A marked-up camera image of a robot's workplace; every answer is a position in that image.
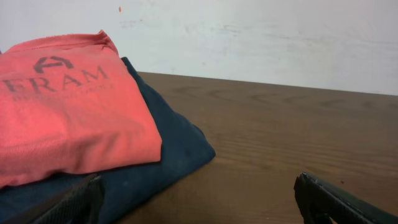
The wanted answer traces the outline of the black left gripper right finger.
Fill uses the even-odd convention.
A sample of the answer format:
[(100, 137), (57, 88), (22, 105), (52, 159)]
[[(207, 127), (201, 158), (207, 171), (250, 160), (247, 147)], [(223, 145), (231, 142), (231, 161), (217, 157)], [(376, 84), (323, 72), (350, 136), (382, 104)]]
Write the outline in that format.
[(397, 217), (307, 172), (294, 184), (304, 224), (397, 224)]

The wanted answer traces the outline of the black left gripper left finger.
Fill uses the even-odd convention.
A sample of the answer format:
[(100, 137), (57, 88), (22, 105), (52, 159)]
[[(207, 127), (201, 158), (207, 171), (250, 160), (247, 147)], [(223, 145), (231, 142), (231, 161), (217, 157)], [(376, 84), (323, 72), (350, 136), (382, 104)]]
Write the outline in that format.
[(96, 174), (60, 192), (44, 202), (4, 221), (5, 224), (97, 224), (103, 206), (105, 188)]

